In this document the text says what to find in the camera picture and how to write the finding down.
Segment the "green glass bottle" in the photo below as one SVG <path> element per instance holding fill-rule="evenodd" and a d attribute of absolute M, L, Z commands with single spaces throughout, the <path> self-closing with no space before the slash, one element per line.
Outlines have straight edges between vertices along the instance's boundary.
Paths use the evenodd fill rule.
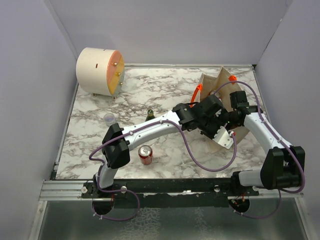
<path fill-rule="evenodd" d="M 147 117 L 145 119 L 145 121 L 150 121 L 150 120 L 153 120 L 155 119 L 155 116 L 154 116 L 154 111 L 152 109 L 148 109 L 147 110 Z"/>

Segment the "beige canvas tote bag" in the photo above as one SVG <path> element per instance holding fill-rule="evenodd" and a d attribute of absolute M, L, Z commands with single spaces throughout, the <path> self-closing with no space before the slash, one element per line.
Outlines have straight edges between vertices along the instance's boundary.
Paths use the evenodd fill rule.
<path fill-rule="evenodd" d="M 224 83 L 231 82 L 226 86 L 222 87 L 218 92 L 220 93 L 219 100 L 222 102 L 223 106 L 226 108 L 228 112 L 231 112 L 231 100 L 230 100 L 230 93 L 236 91 L 242 91 L 238 83 L 235 83 L 237 77 L 232 75 L 229 71 L 227 71 L 223 66 L 219 69 L 217 76 L 211 76 L 205 73 L 202 73 L 198 85 L 195 88 L 191 102 L 200 102 L 205 97 L 210 95 L 212 91 L 216 91 L 218 87 L 222 86 Z M 236 142 L 241 142 L 246 135 L 249 133 L 249 130 L 244 126 L 236 127 L 234 130 Z M 218 145 L 216 142 L 210 139 L 205 140 L 208 146 L 209 153 L 216 153 L 223 149 L 222 146 Z"/>

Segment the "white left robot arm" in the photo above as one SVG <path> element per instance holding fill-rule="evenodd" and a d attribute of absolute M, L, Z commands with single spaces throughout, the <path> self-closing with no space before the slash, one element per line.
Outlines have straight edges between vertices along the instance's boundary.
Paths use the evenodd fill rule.
<path fill-rule="evenodd" d="M 118 169 L 130 162 L 130 151 L 138 146 L 164 135 L 195 129 L 213 139 L 224 125 L 223 115 L 226 112 L 222 102 L 215 95 L 210 95 L 201 102 L 179 103 L 162 116 L 140 124 L 124 128 L 113 124 L 99 147 L 104 160 L 95 177 L 94 193 L 101 198 L 110 193 Z"/>

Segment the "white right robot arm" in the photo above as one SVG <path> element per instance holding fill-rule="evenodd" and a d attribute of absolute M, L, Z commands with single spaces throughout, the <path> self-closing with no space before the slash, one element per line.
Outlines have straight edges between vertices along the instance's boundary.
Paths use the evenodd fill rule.
<path fill-rule="evenodd" d="M 250 106 L 245 91 L 235 91 L 229 96 L 233 111 L 225 114 L 225 119 L 232 127 L 246 127 L 266 153 L 260 170 L 246 170 L 232 174 L 237 179 L 230 182 L 230 191 L 240 196 L 248 187 L 268 190 L 302 187 L 305 180 L 303 175 L 305 150 L 283 139 L 267 121 L 260 107 Z"/>

